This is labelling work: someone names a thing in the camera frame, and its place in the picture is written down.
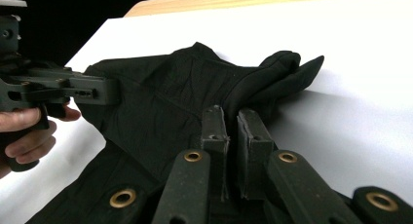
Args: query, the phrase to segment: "pistol grip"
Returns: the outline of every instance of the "pistol grip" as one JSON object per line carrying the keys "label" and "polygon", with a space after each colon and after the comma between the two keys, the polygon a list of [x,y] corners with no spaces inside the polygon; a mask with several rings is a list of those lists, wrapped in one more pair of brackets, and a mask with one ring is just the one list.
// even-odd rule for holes
{"label": "pistol grip", "polygon": [[14,172],[22,172],[29,170],[31,168],[36,167],[37,164],[39,164],[39,160],[28,163],[28,164],[20,164],[16,161],[15,158],[9,158],[7,157],[5,153],[5,148],[7,145],[15,142],[16,140],[22,138],[32,130],[45,130],[49,128],[49,120],[48,120],[48,114],[46,111],[46,107],[44,105],[41,105],[40,107],[40,112],[42,114],[40,121],[34,125],[31,128],[21,130],[21,131],[11,131],[11,132],[0,132],[0,150],[1,154],[3,154],[3,157],[5,157],[7,160],[7,164],[9,167],[12,169]]}
{"label": "pistol grip", "polygon": [[7,145],[11,144],[12,142],[15,142],[16,140],[20,139],[24,135],[30,132],[30,129],[25,129],[21,131],[12,131],[12,132],[0,132],[0,149],[2,150],[1,153],[3,154],[3,157],[5,157],[7,160],[7,164],[9,167],[12,169],[14,172],[21,172],[21,171],[26,171],[31,168],[34,168],[38,163],[39,160],[29,163],[29,164],[19,164],[15,158],[9,158],[6,156],[5,153],[5,148]]}

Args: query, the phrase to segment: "black background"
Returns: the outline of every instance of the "black background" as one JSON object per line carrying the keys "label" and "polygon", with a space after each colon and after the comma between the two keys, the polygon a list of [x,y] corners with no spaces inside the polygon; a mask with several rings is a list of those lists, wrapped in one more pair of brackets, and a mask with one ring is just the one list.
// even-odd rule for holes
{"label": "black background", "polygon": [[19,15],[19,52],[64,65],[107,20],[123,17],[144,0],[24,0],[27,8],[0,7]]}

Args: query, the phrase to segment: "finger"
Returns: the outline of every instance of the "finger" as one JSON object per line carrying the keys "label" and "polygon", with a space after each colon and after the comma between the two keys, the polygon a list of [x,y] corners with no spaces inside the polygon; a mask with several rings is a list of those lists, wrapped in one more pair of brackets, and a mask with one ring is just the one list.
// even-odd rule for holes
{"label": "finger", "polygon": [[56,123],[49,121],[47,130],[31,131],[27,135],[9,144],[6,147],[6,155],[10,158],[15,158],[19,155],[26,154],[31,150],[43,145],[52,134],[56,131]]}
{"label": "finger", "polygon": [[38,108],[0,112],[0,132],[27,129],[39,122],[40,117],[41,113]]}
{"label": "finger", "polygon": [[39,160],[46,156],[52,150],[55,144],[56,139],[53,136],[51,136],[39,147],[29,151],[28,153],[17,156],[16,161],[20,164],[28,164],[36,160]]}
{"label": "finger", "polygon": [[78,120],[81,116],[81,113],[78,110],[72,109],[69,106],[63,105],[64,112],[66,113],[66,117],[61,118],[60,120],[64,122],[75,121]]}
{"label": "finger", "polygon": [[7,174],[9,174],[12,170],[10,169],[9,166],[7,166],[6,164],[2,164],[0,165],[0,178],[6,176]]}

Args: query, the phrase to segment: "white surface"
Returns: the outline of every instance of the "white surface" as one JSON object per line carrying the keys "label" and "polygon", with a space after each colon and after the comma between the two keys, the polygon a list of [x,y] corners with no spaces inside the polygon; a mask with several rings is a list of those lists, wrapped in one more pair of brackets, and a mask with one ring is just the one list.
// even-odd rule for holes
{"label": "white surface", "polygon": [[[413,205],[413,0],[319,0],[108,20],[68,63],[169,54],[199,41],[237,65],[279,50],[325,55],[315,82],[280,104],[269,130],[335,190],[388,189]],[[0,180],[0,223],[23,223],[73,181],[103,139],[59,124],[55,149]]]}

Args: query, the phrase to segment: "grommet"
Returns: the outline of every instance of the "grommet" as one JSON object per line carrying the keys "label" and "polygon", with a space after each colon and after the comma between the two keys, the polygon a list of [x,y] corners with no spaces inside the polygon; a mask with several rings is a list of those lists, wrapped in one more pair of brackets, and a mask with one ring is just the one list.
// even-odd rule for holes
{"label": "grommet", "polygon": [[1,34],[5,39],[11,39],[13,37],[13,31],[11,30],[4,30]]}
{"label": "grommet", "polygon": [[110,205],[116,208],[126,207],[136,200],[136,193],[133,189],[127,188],[112,195]]}
{"label": "grommet", "polygon": [[366,199],[376,207],[385,211],[396,211],[398,210],[397,203],[389,196],[383,193],[370,192],[365,195]]}
{"label": "grommet", "polygon": [[189,153],[185,154],[185,156],[184,156],[185,160],[187,162],[190,162],[190,163],[195,163],[195,162],[199,161],[202,157],[203,157],[203,155],[201,155],[200,153],[195,152],[195,151],[194,152],[189,152]]}
{"label": "grommet", "polygon": [[286,163],[296,163],[297,157],[291,153],[280,153],[279,158]]}

